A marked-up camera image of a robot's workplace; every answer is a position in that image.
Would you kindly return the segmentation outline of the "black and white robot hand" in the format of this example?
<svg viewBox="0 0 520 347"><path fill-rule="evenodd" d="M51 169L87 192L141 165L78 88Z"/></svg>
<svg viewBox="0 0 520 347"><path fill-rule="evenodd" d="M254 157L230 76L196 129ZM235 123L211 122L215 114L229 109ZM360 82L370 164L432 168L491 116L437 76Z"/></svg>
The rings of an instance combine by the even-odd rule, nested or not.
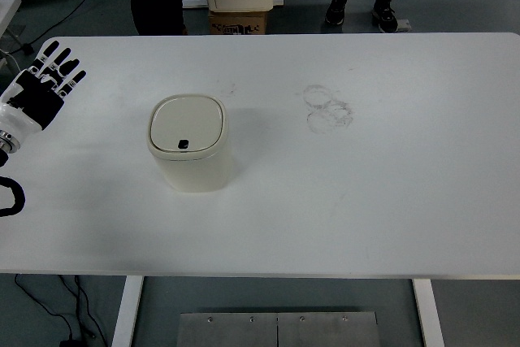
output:
<svg viewBox="0 0 520 347"><path fill-rule="evenodd" d="M52 41L1 95L1 134L19 143L45 130L86 77L72 49Z"/></svg>

